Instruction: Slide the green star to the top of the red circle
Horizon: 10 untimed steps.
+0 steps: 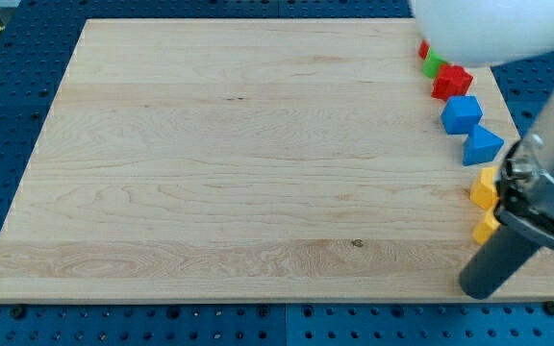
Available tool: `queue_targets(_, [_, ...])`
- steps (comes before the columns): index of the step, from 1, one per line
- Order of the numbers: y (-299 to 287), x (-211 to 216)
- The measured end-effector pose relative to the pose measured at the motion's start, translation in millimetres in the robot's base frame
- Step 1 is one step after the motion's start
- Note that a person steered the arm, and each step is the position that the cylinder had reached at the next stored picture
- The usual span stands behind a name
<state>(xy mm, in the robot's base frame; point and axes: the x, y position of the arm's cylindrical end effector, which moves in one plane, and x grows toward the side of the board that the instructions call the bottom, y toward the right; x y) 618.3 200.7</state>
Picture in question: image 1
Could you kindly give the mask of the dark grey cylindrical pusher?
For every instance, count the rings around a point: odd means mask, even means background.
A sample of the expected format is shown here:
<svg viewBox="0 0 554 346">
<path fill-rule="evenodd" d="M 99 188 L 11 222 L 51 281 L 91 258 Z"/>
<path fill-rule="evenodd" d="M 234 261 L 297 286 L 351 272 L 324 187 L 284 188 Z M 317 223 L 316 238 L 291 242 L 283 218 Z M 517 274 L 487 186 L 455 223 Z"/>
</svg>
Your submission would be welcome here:
<svg viewBox="0 0 554 346">
<path fill-rule="evenodd" d="M 460 272 L 460 288 L 471 298 L 487 299 L 540 248 L 537 242 L 501 225 Z"/>
</svg>

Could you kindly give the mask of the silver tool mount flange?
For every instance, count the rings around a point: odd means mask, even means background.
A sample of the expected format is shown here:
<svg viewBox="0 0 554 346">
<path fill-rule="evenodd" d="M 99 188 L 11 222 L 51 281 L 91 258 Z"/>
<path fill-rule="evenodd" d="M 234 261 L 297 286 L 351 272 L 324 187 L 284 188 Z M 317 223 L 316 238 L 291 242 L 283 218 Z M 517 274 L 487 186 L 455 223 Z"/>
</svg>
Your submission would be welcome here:
<svg viewBox="0 0 554 346">
<path fill-rule="evenodd" d="M 554 95 L 505 155 L 496 182 L 500 222 L 554 250 Z"/>
</svg>

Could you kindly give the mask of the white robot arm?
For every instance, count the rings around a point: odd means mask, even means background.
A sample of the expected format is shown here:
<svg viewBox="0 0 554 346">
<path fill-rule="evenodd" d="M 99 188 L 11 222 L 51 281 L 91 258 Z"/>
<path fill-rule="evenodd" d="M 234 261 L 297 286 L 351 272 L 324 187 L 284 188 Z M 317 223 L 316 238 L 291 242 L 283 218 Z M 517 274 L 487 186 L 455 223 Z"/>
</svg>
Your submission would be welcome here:
<svg viewBox="0 0 554 346">
<path fill-rule="evenodd" d="M 410 4 L 422 36 L 449 62 L 494 66 L 554 51 L 554 1 L 423 0 Z M 485 299 L 541 247 L 554 250 L 554 91 L 501 163 L 498 229 L 459 276 Z"/>
</svg>

